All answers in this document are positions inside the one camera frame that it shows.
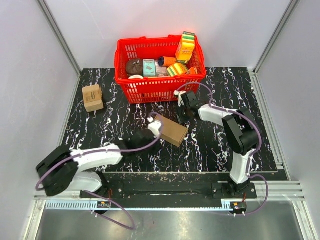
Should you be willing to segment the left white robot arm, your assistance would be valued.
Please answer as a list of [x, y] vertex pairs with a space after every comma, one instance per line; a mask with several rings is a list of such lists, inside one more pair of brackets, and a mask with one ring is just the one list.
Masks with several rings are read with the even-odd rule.
[[60, 145], [35, 168], [39, 180], [37, 191], [44, 191], [48, 197], [57, 196], [73, 188], [88, 190], [96, 197], [107, 195], [108, 185], [96, 173], [87, 170], [101, 166], [115, 166], [134, 156], [149, 153], [159, 146], [161, 130], [141, 129], [133, 135], [105, 147], [86, 150], [71, 150]]

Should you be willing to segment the small orange packet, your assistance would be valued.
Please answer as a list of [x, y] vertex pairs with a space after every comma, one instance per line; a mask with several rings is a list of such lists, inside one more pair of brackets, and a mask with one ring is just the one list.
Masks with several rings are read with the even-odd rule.
[[198, 70], [195, 67], [191, 67], [190, 69], [188, 69], [188, 71], [185, 74], [186, 75], [197, 75], [198, 74]]

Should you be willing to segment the brown cardboard box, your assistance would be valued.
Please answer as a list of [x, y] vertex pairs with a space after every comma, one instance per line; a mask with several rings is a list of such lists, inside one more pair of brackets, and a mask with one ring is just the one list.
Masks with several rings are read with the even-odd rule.
[[179, 148], [188, 133], [188, 128], [164, 116], [162, 120], [164, 127], [160, 138]]

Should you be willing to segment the small folded cardboard box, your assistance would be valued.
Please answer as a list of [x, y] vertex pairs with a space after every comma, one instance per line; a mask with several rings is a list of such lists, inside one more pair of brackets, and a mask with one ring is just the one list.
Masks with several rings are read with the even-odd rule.
[[88, 113], [104, 108], [102, 89], [99, 84], [83, 87], [82, 95], [84, 108]]

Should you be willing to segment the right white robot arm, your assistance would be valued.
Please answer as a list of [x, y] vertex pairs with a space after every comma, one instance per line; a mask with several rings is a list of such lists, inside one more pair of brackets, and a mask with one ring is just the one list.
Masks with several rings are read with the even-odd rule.
[[249, 166], [253, 155], [262, 146], [262, 136], [251, 112], [246, 108], [238, 110], [217, 107], [200, 102], [193, 91], [178, 91], [173, 94], [178, 99], [176, 106], [180, 124], [190, 119], [210, 122], [224, 128], [228, 146], [233, 151], [228, 194], [239, 198], [246, 191], [244, 183], [250, 178]]

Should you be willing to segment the yellow green sponge pack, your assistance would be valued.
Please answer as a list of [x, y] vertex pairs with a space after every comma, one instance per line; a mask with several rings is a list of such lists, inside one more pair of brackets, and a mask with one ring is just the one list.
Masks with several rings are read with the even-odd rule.
[[166, 71], [170, 77], [175, 77], [175, 76], [181, 76], [181, 75], [187, 73], [188, 68], [186, 67], [185, 64], [176, 62], [176, 63], [172, 64], [171, 66], [169, 66], [166, 69]]

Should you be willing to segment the pink white snack box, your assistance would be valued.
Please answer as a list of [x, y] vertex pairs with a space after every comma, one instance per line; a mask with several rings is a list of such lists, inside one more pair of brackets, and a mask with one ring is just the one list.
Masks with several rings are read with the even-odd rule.
[[167, 68], [165, 66], [160, 66], [157, 60], [155, 61], [155, 73], [156, 73], [156, 77], [168, 76]]

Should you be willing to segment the tall orange yellow carton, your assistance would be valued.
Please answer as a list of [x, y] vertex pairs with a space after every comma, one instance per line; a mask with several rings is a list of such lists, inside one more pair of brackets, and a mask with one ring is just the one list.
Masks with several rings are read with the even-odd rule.
[[196, 35], [191, 32], [184, 31], [181, 35], [180, 42], [175, 52], [177, 62], [188, 64], [195, 49]]

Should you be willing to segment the teal snack box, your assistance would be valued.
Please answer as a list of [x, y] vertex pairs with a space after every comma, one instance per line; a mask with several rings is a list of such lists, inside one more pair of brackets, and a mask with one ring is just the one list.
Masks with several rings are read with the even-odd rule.
[[146, 78], [156, 76], [156, 63], [154, 59], [143, 59], [143, 76]]

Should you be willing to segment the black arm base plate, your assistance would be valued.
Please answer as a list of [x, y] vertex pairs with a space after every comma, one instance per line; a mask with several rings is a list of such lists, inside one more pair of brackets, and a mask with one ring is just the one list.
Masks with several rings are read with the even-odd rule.
[[236, 186], [228, 173], [98, 173], [102, 186], [93, 193], [129, 208], [213, 205], [222, 199], [257, 198], [250, 181]]

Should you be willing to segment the red plastic shopping basket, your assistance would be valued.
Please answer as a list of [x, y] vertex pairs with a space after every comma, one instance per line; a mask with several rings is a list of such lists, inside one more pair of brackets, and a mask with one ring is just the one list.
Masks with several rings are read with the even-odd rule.
[[201, 82], [205, 79], [205, 57], [202, 47], [195, 38], [195, 49], [189, 63], [189, 69], [194, 67], [197, 74], [181, 75], [173, 77], [145, 77], [129, 78], [126, 65], [131, 59], [154, 59], [159, 57], [174, 57], [180, 43], [180, 35], [168, 35], [167, 37], [147, 38], [124, 38], [117, 42], [114, 56], [115, 82], [122, 88], [127, 100], [131, 104], [170, 102], [176, 101], [174, 91], [181, 89], [196, 92], [199, 88], [196, 84], [184, 84]]

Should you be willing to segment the orange blue can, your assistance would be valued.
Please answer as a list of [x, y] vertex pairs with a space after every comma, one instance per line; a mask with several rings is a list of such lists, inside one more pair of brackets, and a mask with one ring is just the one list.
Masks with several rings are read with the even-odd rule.
[[170, 67], [171, 65], [175, 64], [177, 59], [175, 57], [167, 57], [167, 56], [160, 56], [158, 58], [158, 65], [160, 67]]

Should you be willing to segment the brown round chocolate cake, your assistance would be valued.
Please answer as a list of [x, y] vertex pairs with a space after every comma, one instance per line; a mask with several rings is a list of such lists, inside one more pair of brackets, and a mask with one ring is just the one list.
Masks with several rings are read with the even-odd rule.
[[140, 58], [130, 59], [125, 66], [126, 74], [131, 77], [135, 75], [143, 75], [143, 60]]

